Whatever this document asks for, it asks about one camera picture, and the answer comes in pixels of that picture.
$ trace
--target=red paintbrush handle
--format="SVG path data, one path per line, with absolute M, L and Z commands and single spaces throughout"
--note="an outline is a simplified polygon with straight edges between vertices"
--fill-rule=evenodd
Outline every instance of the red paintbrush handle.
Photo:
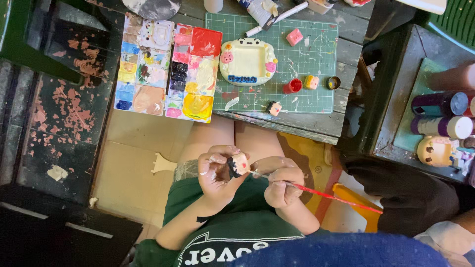
M 310 188 L 307 188 L 303 185 L 300 185 L 300 184 L 296 184 L 296 183 L 291 183 L 291 182 L 288 182 L 289 184 L 295 186 L 296 188 L 300 189 L 300 190 L 303 190 L 303 191 L 307 191 L 307 192 L 310 192 L 312 194 L 317 194 L 319 196 L 322 196 L 322 197 L 325 197 L 325 198 L 329 198 L 329 199 L 332 199 L 332 200 L 338 200 L 340 202 L 343 202 L 343 203 L 346 203 L 346 204 L 349 204 L 349 205 L 352 205 L 352 206 L 356 206 L 356 207 L 359 207 L 359 208 L 362 208 L 362 209 L 365 209 L 365 210 L 371 210 L 371 211 L 374 211 L 374 212 L 377 212 L 379 214 L 382 214 L 383 212 L 381 210 L 377 210 L 377 209 L 373 209 L 373 208 L 370 208 L 368 206 L 365 206 L 365 205 L 361 205 L 361 204 L 358 204 L 358 203 L 354 203 L 354 202 L 351 202 L 351 201 L 346 201 L 346 200 L 342 200 L 341 198 L 337 198 L 335 196 L 331 196 L 329 194 L 325 194 L 325 193 L 322 193 L 322 192 L 319 192 L 317 190 L 313 190 L 313 189 L 310 189 Z

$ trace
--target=paint-stained table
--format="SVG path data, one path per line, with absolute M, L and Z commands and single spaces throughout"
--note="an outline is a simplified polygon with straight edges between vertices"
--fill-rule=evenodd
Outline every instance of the paint-stained table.
M 374 2 L 370 1 L 363 7 L 353 8 L 345 2 L 339 1 L 325 15 L 305 9 L 290 17 L 291 19 L 323 21 L 339 25 L 336 75 L 340 77 L 342 85 L 335 91 L 332 114 L 281 113 L 278 117 L 270 117 L 265 113 L 255 112 L 215 111 L 214 113 L 316 141 L 336 144 L 342 132 L 348 94 L 356 75 L 362 43 Z M 294 6 L 291 0 L 280 0 L 277 3 L 283 10 Z M 236 0 L 224 0 L 221 12 L 248 15 Z M 178 14 L 171 20 L 204 27 L 205 14 L 206 10 L 201 4 L 201 0 L 183 0 Z

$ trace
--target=paintbrush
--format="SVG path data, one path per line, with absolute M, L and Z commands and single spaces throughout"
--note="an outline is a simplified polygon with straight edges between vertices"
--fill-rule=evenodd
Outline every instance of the paintbrush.
M 267 175 L 264 175 L 264 174 L 260 174 L 258 172 L 253 172 L 253 171 L 249 171 L 250 173 L 252 174 L 255 174 L 255 175 L 258 175 L 260 177 L 264 177 L 266 179 L 269 179 L 269 176 Z M 368 207 L 368 206 L 365 206 L 365 205 L 361 205 L 361 204 L 358 204 L 358 203 L 354 203 L 354 202 L 351 202 L 351 201 L 347 201 L 347 200 L 342 200 L 341 198 L 338 198 L 338 197 L 335 197 L 335 196 L 332 196 L 332 195 L 329 195 L 329 194 L 325 194 L 325 193 L 322 193 L 322 192 L 319 192 L 317 190 L 313 190 L 313 189 L 310 189 L 310 188 L 307 188 L 305 186 L 302 186 L 300 184 L 296 184 L 296 183 L 291 183 L 289 181 L 285 181 L 285 183 L 289 186 L 293 186 L 297 189 L 300 189 L 302 191 L 307 191 L 307 192 L 310 192 L 312 194 L 316 194 L 316 195 L 319 195 L 319 196 L 322 196 L 324 198 L 328 198 L 328 199 L 332 199 L 332 200 L 338 200 L 340 202 L 343 202 L 345 204 L 348 204 L 348 205 L 352 205 L 352 206 L 355 206 L 355 207 L 358 207 L 358 208 L 362 208 L 362 209 L 365 209 L 365 210 L 371 210 L 371 211 L 374 211 L 376 213 L 379 213 L 379 214 L 382 214 L 383 212 L 381 210 L 377 210 L 377 209 L 373 209 L 371 207 Z

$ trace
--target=green shirt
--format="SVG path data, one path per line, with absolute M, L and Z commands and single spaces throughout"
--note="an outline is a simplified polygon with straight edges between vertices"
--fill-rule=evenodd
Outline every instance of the green shirt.
M 223 266 L 273 243 L 304 238 L 267 204 L 264 190 L 268 185 L 267 179 L 249 175 L 231 203 L 191 234 L 180 251 L 164 249 L 154 239 L 146 239 L 137 246 L 132 266 Z M 168 194 L 163 225 L 202 195 L 198 178 L 174 183 Z

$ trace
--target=child's hand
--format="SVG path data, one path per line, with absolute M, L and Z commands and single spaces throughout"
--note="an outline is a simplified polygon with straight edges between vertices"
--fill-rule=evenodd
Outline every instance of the child's hand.
M 302 194 L 301 190 L 285 184 L 285 181 L 289 181 L 304 185 L 304 173 L 289 158 L 268 157 L 261 159 L 253 163 L 251 169 L 260 174 L 271 173 L 264 197 L 266 202 L 276 209 L 290 206 Z
M 203 190 L 206 203 L 216 213 L 228 205 L 247 174 L 229 179 L 229 167 L 226 163 L 228 157 L 237 155 L 240 149 L 233 145 L 215 145 L 208 153 L 198 158 L 198 180 Z

